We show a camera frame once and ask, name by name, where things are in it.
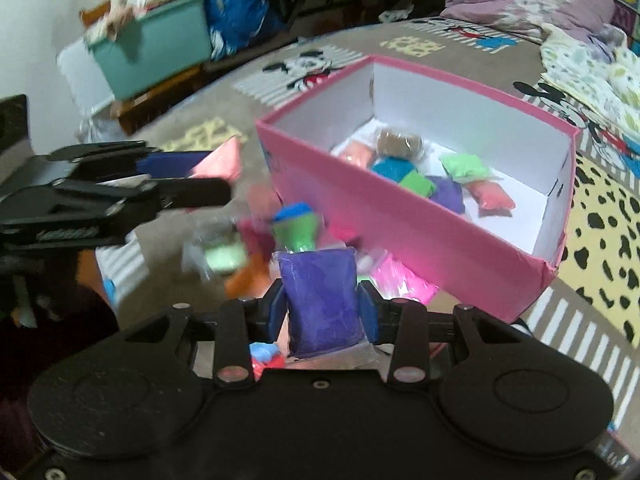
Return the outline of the teal plastic storage bin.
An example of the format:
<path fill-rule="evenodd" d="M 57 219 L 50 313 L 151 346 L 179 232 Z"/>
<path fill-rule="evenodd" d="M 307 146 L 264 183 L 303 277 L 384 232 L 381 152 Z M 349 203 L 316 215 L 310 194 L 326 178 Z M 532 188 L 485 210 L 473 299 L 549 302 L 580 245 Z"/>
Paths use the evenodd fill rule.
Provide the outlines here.
<path fill-rule="evenodd" d="M 175 0 L 88 47 L 117 101 L 210 59 L 205 0 Z"/>

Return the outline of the light green clay bag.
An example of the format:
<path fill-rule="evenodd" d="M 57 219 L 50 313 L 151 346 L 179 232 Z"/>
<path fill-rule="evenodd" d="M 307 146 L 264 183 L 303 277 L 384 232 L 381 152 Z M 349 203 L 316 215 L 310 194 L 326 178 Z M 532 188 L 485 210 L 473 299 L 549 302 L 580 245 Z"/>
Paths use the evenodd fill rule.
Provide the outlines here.
<path fill-rule="evenodd" d="M 182 270 L 204 281 L 233 274 L 247 263 L 248 251 L 237 232 L 197 236 L 182 248 Z"/>

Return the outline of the coral clay bag in box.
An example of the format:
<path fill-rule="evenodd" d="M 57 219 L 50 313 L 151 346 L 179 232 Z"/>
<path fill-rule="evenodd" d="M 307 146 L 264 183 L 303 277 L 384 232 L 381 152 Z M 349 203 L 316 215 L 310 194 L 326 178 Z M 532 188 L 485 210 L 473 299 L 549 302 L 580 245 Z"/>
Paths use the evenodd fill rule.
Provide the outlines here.
<path fill-rule="evenodd" d="M 465 187 L 481 210 L 513 210 L 515 208 L 514 200 L 496 181 L 474 181 Z"/>

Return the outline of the blue clay bag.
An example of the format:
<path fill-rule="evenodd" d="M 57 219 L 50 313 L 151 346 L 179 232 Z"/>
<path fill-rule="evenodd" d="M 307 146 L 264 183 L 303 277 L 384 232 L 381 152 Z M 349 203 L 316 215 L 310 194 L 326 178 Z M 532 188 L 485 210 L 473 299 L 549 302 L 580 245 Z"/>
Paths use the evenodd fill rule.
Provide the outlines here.
<path fill-rule="evenodd" d="M 253 342 L 250 344 L 250 356 L 254 361 L 267 365 L 281 359 L 282 353 L 275 342 Z"/>

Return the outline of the Mickey Mouse bed blanket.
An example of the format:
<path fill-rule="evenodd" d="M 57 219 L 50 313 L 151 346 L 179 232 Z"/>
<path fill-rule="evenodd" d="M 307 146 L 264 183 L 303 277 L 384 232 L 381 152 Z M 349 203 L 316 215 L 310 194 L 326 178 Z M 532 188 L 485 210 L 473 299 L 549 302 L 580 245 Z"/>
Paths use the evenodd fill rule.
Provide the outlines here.
<path fill-rule="evenodd" d="M 242 65 L 175 105 L 128 122 L 132 140 L 166 151 L 242 143 L 245 183 L 265 180 L 254 119 L 292 100 L 277 64 L 316 52 L 336 66 L 368 54 L 438 68 L 513 94 L 578 130 L 577 177 L 558 277 L 526 312 L 534 334 L 588 365 L 610 385 L 613 426 L 639 443 L 639 182 L 622 161 L 616 137 L 593 112 L 544 78 L 532 42 L 444 18 L 381 24 L 297 41 Z"/>

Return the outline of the pink cardboard box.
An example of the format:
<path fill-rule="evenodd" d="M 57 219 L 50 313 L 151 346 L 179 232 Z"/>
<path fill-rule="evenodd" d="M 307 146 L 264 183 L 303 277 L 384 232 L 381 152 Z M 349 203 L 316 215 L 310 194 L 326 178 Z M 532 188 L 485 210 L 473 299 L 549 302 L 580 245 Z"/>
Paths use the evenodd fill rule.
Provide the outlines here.
<path fill-rule="evenodd" d="M 577 130 L 510 94 L 372 55 L 255 122 L 274 187 L 503 321 L 560 264 Z"/>

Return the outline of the blue backpack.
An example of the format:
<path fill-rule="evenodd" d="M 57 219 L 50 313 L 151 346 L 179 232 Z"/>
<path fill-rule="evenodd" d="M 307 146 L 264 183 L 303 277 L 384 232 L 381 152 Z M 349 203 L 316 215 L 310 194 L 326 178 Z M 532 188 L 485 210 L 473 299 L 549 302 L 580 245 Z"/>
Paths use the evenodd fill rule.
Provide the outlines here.
<path fill-rule="evenodd" d="M 228 58 L 284 31 L 268 0 L 205 0 L 204 10 L 212 61 Z"/>

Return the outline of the teal clay bag in box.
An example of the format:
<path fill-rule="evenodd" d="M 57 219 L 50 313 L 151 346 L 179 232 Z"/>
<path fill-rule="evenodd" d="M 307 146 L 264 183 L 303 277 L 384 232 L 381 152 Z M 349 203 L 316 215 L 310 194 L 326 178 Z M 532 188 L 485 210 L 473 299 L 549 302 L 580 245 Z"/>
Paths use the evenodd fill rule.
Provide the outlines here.
<path fill-rule="evenodd" d="M 371 170 L 375 174 L 396 183 L 399 183 L 415 169 L 416 167 L 410 160 L 396 157 L 381 157 L 371 166 Z"/>

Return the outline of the purple clay bag in box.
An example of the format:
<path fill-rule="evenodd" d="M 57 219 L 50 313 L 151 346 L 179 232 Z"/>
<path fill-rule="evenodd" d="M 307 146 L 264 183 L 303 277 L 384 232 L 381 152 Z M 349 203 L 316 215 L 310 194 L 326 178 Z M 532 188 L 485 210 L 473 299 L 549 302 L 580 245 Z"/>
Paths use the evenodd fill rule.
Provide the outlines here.
<path fill-rule="evenodd" d="M 454 214 L 464 214 L 462 186 L 447 177 L 428 176 L 428 180 L 435 185 L 435 191 L 430 200 Z"/>

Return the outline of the brown tape roll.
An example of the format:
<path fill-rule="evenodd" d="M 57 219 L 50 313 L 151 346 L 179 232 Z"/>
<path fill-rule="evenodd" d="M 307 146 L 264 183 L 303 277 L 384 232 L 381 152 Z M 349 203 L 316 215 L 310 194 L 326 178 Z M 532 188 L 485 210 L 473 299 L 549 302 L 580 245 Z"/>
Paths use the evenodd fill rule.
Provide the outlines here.
<path fill-rule="evenodd" d="M 376 151 L 380 156 L 413 160 L 421 155 L 423 141 L 412 133 L 382 128 L 376 134 Z"/>

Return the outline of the white leaf pattern blanket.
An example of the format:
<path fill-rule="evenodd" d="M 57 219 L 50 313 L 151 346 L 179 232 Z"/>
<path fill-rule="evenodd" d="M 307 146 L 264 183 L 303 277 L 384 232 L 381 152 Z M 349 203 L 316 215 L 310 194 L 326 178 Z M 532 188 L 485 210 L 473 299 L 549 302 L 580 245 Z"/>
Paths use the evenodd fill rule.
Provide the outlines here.
<path fill-rule="evenodd" d="M 610 49 L 607 61 L 596 49 L 551 24 L 542 26 L 542 78 L 588 107 L 607 126 L 639 141 L 639 57 L 626 44 Z"/>

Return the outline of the neon green clay bag in box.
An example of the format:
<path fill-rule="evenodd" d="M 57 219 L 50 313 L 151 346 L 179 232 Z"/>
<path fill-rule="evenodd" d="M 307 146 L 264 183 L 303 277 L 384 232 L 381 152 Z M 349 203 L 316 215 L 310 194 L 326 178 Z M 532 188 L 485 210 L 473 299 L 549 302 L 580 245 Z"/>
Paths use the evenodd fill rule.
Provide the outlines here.
<path fill-rule="evenodd" d="M 492 171 L 476 155 L 443 154 L 439 160 L 446 174 L 459 183 L 488 180 L 492 177 Z"/>

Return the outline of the purple clay bag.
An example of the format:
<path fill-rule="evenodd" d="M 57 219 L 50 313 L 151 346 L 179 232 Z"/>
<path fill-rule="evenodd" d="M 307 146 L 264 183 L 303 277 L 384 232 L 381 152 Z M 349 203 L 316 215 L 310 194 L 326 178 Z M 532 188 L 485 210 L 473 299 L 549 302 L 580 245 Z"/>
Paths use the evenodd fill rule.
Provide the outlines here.
<path fill-rule="evenodd" d="M 430 200 L 454 214 L 464 214 L 462 186 L 447 177 L 428 176 L 428 180 L 435 185 L 435 191 Z"/>
<path fill-rule="evenodd" d="M 291 356 L 311 358 L 363 340 L 352 249 L 282 252 L 278 263 L 288 298 Z"/>

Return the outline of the bright green clay bag in box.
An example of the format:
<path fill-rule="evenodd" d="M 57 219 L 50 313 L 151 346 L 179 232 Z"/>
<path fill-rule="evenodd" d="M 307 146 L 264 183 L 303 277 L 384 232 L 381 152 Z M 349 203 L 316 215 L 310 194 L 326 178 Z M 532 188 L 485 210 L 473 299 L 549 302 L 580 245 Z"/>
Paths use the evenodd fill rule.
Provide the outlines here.
<path fill-rule="evenodd" d="M 420 172 L 412 170 L 400 181 L 399 186 L 424 198 L 430 198 L 437 190 L 436 184 Z"/>

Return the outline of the pink clay bag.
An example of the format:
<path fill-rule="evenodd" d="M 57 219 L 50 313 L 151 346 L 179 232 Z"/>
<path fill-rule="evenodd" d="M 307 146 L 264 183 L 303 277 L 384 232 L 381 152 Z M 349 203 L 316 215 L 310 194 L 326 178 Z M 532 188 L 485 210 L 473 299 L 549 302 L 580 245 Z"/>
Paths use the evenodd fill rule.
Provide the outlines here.
<path fill-rule="evenodd" d="M 191 177 L 221 178 L 233 182 L 241 175 L 241 170 L 241 143 L 232 136 L 194 166 Z"/>

